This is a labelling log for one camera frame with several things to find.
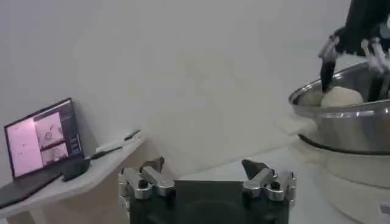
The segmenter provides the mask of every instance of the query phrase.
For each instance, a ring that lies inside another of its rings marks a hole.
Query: silver bracket
[[[283,201],[287,199],[293,202],[296,197],[297,177],[291,171],[284,171],[275,181],[267,184],[266,193],[272,201]]]
[[[243,191],[248,192],[252,198],[259,197],[264,185],[274,181],[275,178],[276,175],[274,170],[264,168],[251,180],[243,182]]]
[[[152,195],[152,185],[142,179],[135,169],[125,168],[123,178],[126,184],[130,185],[136,199],[147,199]]]
[[[173,180],[164,177],[151,166],[143,167],[141,176],[152,183],[156,187],[158,194],[163,197],[167,197],[175,189],[175,182]]]

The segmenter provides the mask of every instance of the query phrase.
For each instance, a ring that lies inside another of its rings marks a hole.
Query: screen display image
[[[64,141],[60,113],[54,113],[48,117],[35,121],[39,148],[43,149],[56,142]]]
[[[46,166],[50,163],[54,163],[68,157],[68,150],[66,149],[66,144],[63,143],[41,152],[41,155],[42,163],[44,166]]]
[[[70,99],[5,126],[5,135],[14,177],[82,153]]]

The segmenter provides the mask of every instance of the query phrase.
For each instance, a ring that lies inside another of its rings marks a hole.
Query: dough
[[[335,86],[324,95],[321,107],[343,107],[360,103],[363,103],[363,98],[358,91]]]

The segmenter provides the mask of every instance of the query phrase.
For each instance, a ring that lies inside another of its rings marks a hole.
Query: robotic arm
[[[322,59],[322,90],[326,92],[331,83],[336,59],[340,54],[366,56],[361,47],[363,40],[380,43],[387,52],[390,49],[390,28],[387,26],[390,0],[351,0],[346,24],[338,29],[320,51]]]

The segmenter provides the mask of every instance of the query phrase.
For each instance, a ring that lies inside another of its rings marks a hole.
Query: white table
[[[297,174],[297,198],[296,205],[290,213],[290,223],[356,224],[355,221],[333,208],[321,194],[316,186],[316,166],[299,163],[288,149],[275,149],[259,153],[248,159],[266,163],[272,168],[292,170]],[[246,174],[241,166],[241,160],[237,160],[214,169],[184,176],[181,179],[244,181]]]
[[[82,176],[69,182],[63,182],[60,177],[28,199],[0,209],[0,220],[20,212],[30,211],[48,203],[57,202],[90,191],[130,156],[145,141],[145,137],[138,134],[131,141],[123,149],[92,161],[91,167]]]

